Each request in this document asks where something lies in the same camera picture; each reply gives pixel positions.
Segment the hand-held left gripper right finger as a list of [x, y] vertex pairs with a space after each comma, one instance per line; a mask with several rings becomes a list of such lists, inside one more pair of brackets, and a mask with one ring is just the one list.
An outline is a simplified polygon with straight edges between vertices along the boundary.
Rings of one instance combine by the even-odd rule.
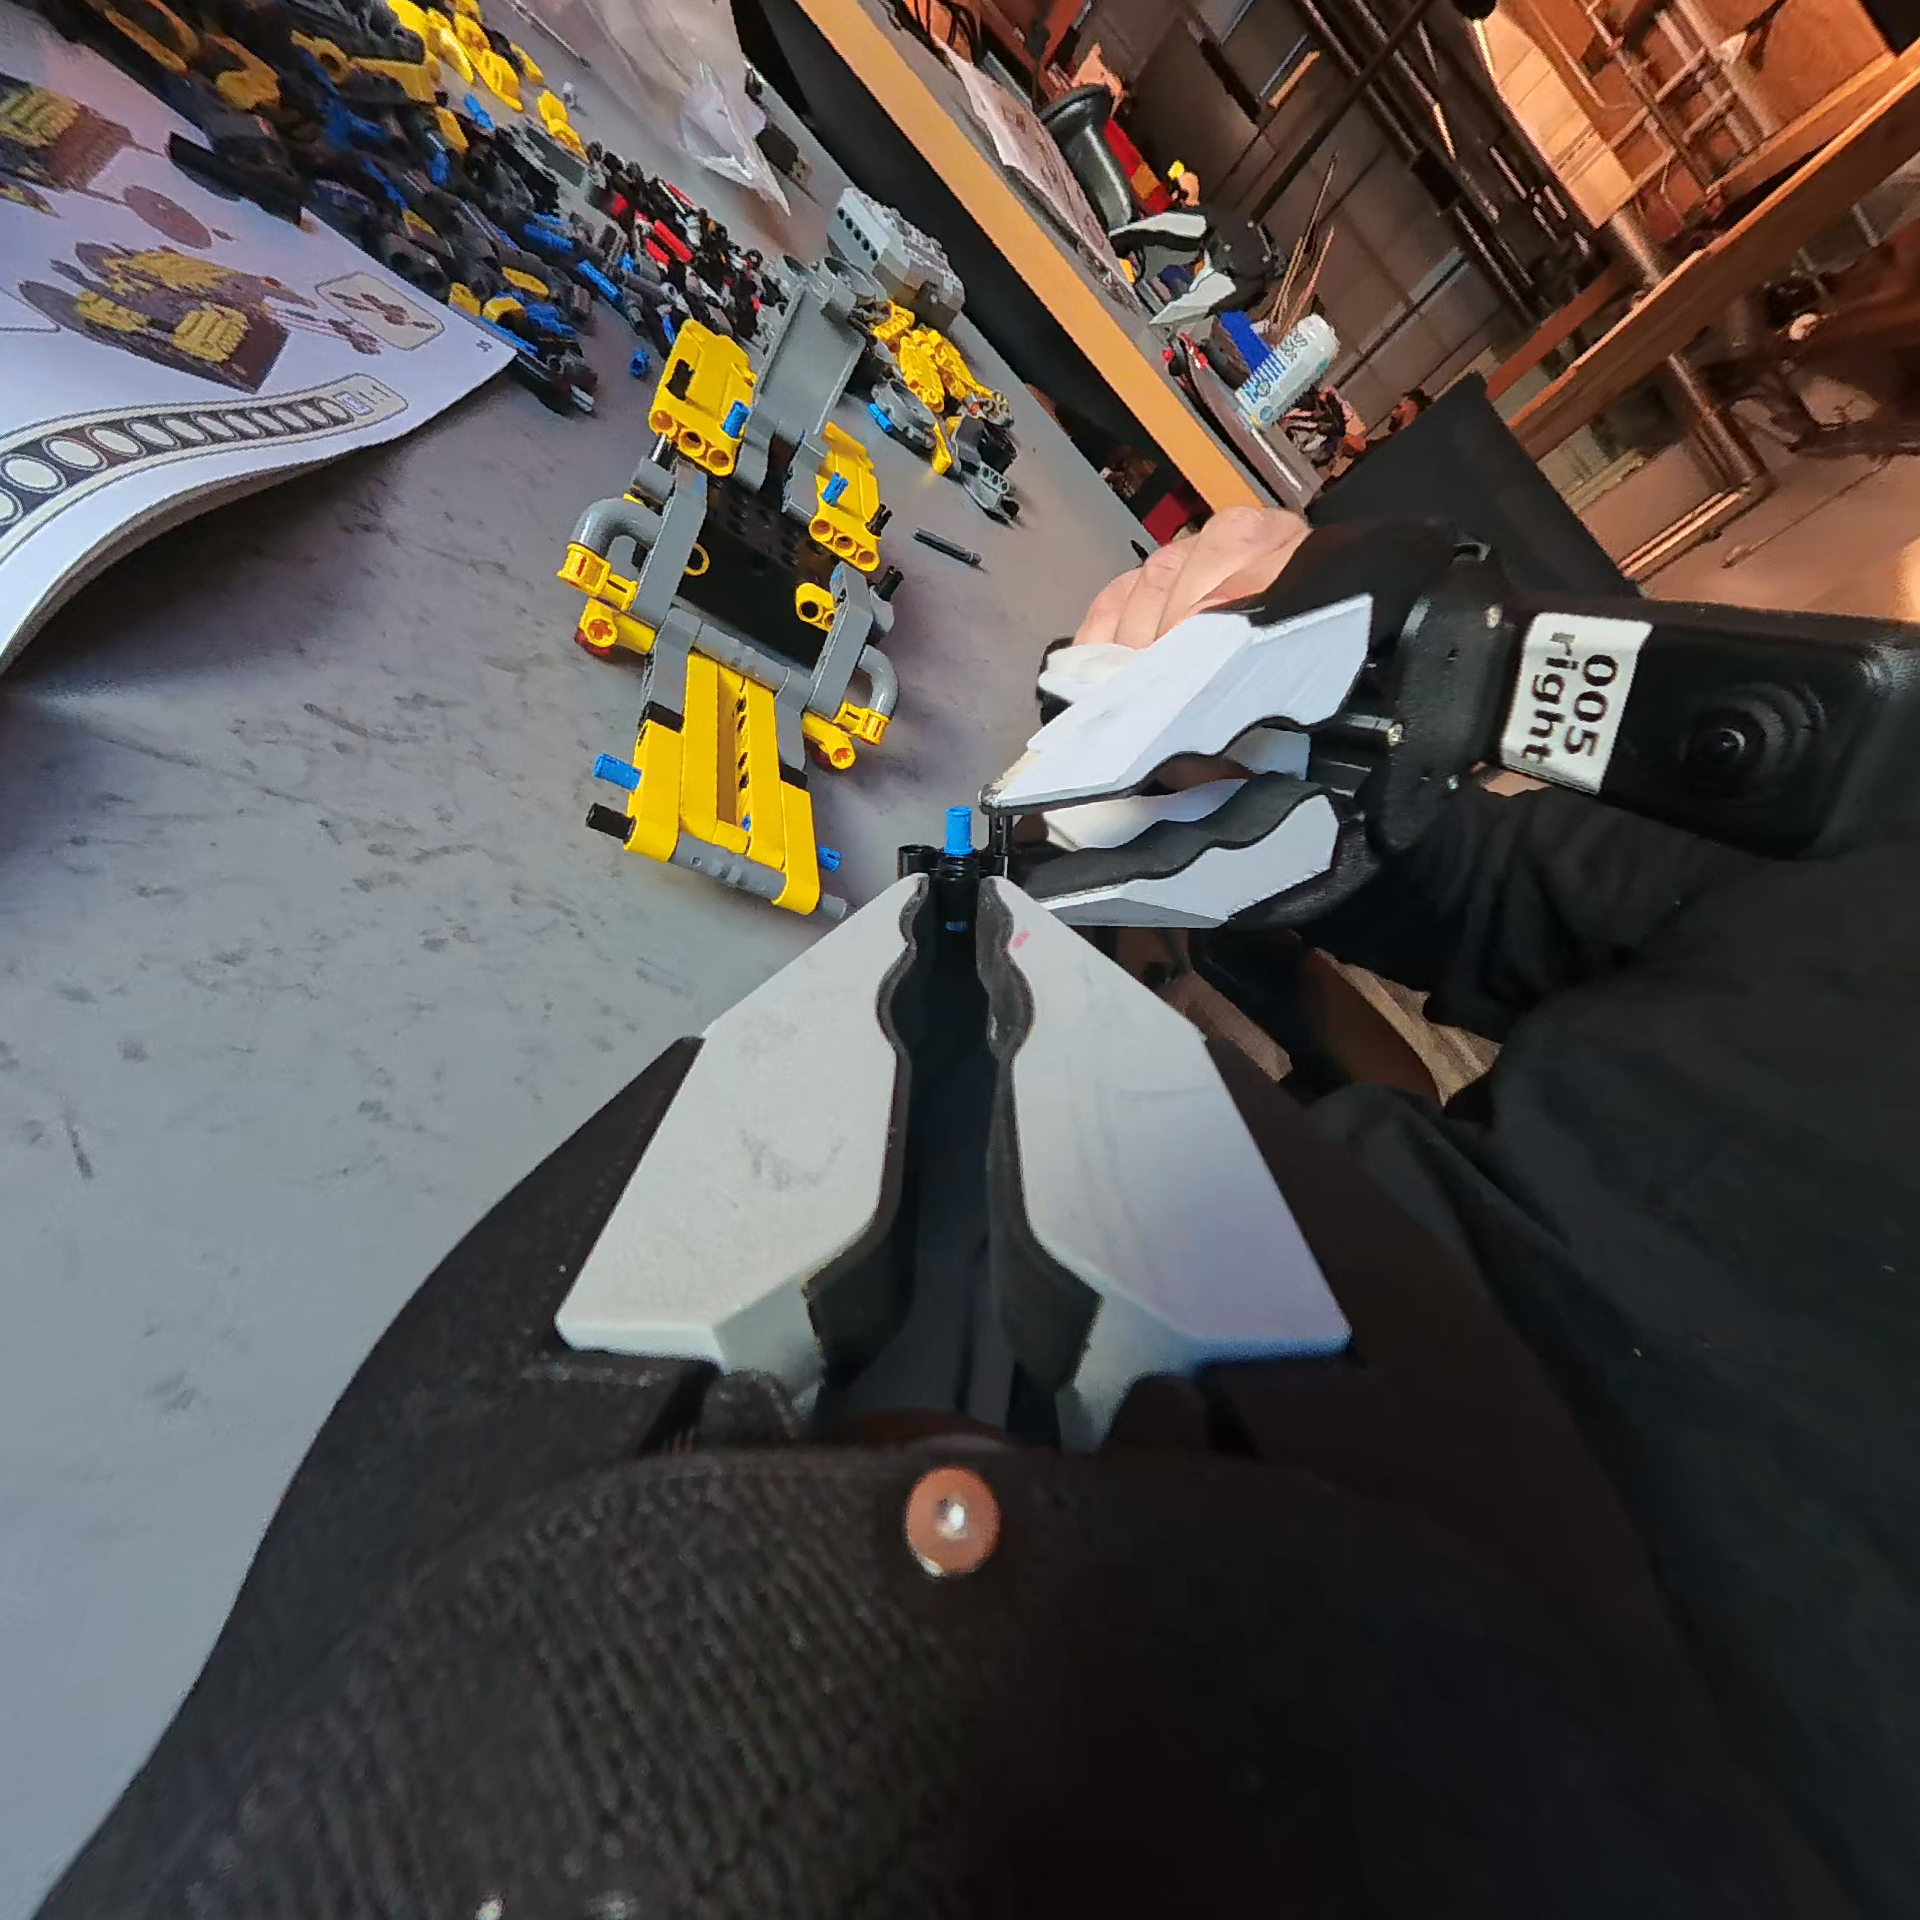
[[1197, 1027], [1003, 878], [976, 893], [993, 1302], [1067, 1450], [1138, 1382], [1354, 1342]]

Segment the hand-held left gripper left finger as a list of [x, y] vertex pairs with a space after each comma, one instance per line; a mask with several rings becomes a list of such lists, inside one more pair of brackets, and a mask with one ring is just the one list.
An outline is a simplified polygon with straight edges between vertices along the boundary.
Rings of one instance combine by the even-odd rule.
[[769, 977], [696, 1041], [680, 1088], [556, 1315], [576, 1354], [828, 1375], [832, 1326], [899, 1201], [905, 1056], [890, 995], [917, 954], [924, 878]]

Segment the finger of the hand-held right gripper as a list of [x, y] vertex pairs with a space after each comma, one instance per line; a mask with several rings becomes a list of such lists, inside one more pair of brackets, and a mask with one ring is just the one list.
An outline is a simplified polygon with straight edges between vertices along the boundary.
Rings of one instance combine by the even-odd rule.
[[1122, 802], [1138, 833], [1057, 856], [1032, 872], [1032, 897], [1082, 928], [1216, 928], [1334, 862], [1332, 798], [1296, 775], [1211, 782]]
[[1326, 726], [1366, 663], [1371, 631], [1364, 592], [1288, 617], [1192, 615], [1044, 722], [980, 806], [1028, 815], [1120, 801], [1166, 761], [1216, 760], [1248, 730]]

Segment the black connector piece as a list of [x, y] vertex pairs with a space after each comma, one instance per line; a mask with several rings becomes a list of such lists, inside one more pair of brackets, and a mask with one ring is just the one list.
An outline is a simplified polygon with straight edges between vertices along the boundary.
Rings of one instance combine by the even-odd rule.
[[929, 901], [941, 935], [961, 937], [976, 923], [978, 885], [1009, 873], [1012, 818], [990, 808], [944, 810], [938, 843], [901, 843], [899, 878], [929, 878]]

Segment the person's right forearm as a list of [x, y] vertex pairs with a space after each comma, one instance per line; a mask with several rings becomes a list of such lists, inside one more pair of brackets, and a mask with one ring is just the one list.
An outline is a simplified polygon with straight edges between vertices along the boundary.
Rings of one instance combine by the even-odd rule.
[[1324, 485], [1313, 529], [1442, 522], [1483, 545], [1512, 585], [1573, 598], [1640, 598], [1500, 418], [1476, 373]]

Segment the grey desk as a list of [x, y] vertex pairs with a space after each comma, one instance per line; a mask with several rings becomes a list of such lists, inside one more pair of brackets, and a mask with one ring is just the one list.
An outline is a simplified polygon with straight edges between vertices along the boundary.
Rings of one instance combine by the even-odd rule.
[[118, 560], [4, 679], [4, 1912], [197, 1679], [396, 1313], [821, 933], [586, 829], [558, 566], [643, 454], [512, 376]]

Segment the person's right hand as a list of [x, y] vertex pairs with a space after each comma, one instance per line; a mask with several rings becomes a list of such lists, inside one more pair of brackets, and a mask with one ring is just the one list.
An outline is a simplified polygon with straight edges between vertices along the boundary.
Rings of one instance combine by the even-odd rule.
[[1230, 509], [1122, 573], [1080, 622], [1073, 646], [1145, 649], [1187, 617], [1273, 585], [1310, 536], [1288, 510]]

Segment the white wipes canister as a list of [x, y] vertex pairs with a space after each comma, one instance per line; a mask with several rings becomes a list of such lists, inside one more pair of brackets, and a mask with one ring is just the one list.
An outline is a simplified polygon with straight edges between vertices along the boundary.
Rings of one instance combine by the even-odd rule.
[[1310, 312], [1265, 358], [1248, 358], [1248, 376], [1237, 386], [1237, 405], [1248, 425], [1273, 425], [1299, 402], [1315, 397], [1337, 360], [1332, 325]]

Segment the person's black jacket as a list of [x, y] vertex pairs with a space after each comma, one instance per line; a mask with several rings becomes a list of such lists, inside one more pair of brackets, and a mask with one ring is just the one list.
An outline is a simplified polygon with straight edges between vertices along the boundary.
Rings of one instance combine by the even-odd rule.
[[1571, 1403], [1861, 1915], [1918, 1893], [1916, 818], [1763, 859], [1466, 787], [1302, 943], [1500, 1047], [1313, 1107]]

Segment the dark table with wooden edge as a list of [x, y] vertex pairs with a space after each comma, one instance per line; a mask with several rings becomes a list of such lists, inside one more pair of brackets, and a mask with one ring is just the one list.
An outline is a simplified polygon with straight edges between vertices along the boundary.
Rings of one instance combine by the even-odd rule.
[[953, 67], [882, 5], [731, 5], [742, 53], [848, 182], [941, 242], [968, 320], [1070, 429], [1163, 459], [1211, 510], [1305, 505], [1169, 373], [1161, 342], [1019, 176]]

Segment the black rounded device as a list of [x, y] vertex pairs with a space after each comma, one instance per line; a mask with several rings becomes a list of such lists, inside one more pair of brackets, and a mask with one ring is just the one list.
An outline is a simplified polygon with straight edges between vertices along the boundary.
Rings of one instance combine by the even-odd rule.
[[1041, 125], [1083, 190], [1098, 226], [1115, 234], [1138, 217], [1132, 169], [1110, 144], [1115, 96], [1104, 83], [1073, 88], [1041, 110]]

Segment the printed paper sheet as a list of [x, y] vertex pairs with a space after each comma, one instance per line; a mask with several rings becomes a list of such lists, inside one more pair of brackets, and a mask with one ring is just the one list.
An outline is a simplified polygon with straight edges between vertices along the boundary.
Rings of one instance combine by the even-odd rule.
[[961, 81], [969, 110], [988, 134], [1003, 169], [1034, 184], [1065, 182], [1070, 190], [1077, 190], [1061, 147], [1027, 101], [974, 64], [955, 64], [953, 75]]

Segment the crumpled clear plastic bag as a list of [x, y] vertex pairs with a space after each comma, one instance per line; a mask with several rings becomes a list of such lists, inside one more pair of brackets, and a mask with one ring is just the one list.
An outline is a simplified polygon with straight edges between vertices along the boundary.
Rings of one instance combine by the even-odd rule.
[[680, 103], [683, 154], [707, 171], [788, 214], [782, 176], [760, 144], [762, 130], [765, 130], [765, 115], [748, 101], [742, 88], [730, 88], [709, 64], [697, 64]]

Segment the pile of loose building pieces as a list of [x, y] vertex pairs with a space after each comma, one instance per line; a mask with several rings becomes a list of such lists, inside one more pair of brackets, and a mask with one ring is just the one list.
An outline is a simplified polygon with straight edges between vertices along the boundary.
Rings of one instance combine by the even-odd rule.
[[[186, 73], [272, 126], [305, 206], [440, 304], [505, 342], [517, 381], [561, 417], [589, 417], [584, 335], [598, 310], [658, 376], [696, 320], [765, 345], [801, 265], [741, 248], [709, 208], [574, 126], [576, 89], [547, 81], [480, 5], [32, 5], [192, 115]], [[952, 331], [884, 295], [851, 389], [880, 433], [952, 474], [998, 522], [1012, 409]]]

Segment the open instruction booklet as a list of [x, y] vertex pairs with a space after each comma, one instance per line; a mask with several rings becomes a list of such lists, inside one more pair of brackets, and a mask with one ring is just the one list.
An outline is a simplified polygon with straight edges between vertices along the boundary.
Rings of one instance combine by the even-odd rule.
[[398, 441], [508, 365], [305, 206], [272, 126], [192, 115], [4, 5], [4, 667], [132, 546]]

